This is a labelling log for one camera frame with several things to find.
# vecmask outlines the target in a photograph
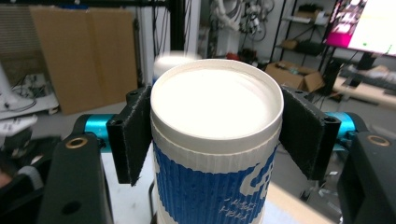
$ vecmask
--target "monitor screen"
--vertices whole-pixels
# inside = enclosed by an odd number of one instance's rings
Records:
[[[396,56],[396,1],[337,0],[327,45]]]

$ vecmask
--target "table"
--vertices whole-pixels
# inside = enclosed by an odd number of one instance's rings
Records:
[[[103,153],[109,185],[114,223],[149,224],[149,186],[154,179],[152,147],[148,151],[140,179],[133,187],[120,185],[117,180],[114,161],[111,153]],[[297,198],[288,194],[279,186],[271,183],[265,202],[265,224],[298,224],[298,223],[333,223]]]
[[[384,107],[396,109],[396,96],[388,95],[384,93],[384,89],[368,85],[365,83],[359,84],[358,87],[345,86],[343,83],[347,79],[345,77],[337,77],[332,86],[332,90],[339,94],[343,94],[343,101],[347,101],[349,97],[364,100],[370,103],[379,104]],[[343,102],[341,102],[338,110],[342,110]]]

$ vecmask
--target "paper cup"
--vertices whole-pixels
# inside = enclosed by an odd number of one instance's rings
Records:
[[[282,111],[276,82],[245,63],[163,74],[151,93],[157,221],[261,223]]]

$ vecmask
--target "white lid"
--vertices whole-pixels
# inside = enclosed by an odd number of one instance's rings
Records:
[[[183,63],[189,63],[196,60],[200,60],[201,57],[196,54],[186,53],[183,51],[170,51],[159,55],[154,62],[154,77],[155,79],[161,76],[169,69],[181,65]]]
[[[236,61],[201,60],[167,71],[151,93],[154,126],[181,147],[235,153],[278,129],[283,96],[263,71]]]

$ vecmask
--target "cardboard box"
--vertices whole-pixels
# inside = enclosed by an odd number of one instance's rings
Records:
[[[131,12],[30,10],[63,113],[123,102],[137,88]]]
[[[307,12],[307,11],[297,11],[294,16],[295,17],[301,17],[301,18],[308,18],[308,19],[315,19],[317,15],[319,14],[319,10],[316,10],[315,12]]]
[[[284,49],[295,49],[297,45],[298,45],[298,41],[293,39],[283,40],[282,43],[280,44],[280,46]]]
[[[295,63],[285,61],[270,63],[267,65],[265,72],[279,85],[285,85],[301,91],[312,92],[324,86],[323,78],[319,71],[302,67]]]

